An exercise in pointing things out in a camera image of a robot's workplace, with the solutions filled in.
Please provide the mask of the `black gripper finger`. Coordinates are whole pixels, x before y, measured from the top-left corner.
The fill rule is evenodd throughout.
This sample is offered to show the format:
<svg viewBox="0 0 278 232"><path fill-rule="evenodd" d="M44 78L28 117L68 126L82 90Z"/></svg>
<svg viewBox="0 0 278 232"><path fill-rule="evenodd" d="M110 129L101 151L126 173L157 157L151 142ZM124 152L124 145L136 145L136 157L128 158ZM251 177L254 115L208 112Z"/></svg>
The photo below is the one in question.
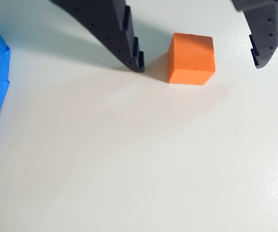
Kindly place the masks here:
<svg viewBox="0 0 278 232"><path fill-rule="evenodd" d="M252 57L257 69L268 64L278 47L278 0L232 0L249 25Z"/></svg>
<svg viewBox="0 0 278 232"><path fill-rule="evenodd" d="M134 35L131 8L124 0L53 0L88 29L119 61L145 71L144 53Z"/></svg>

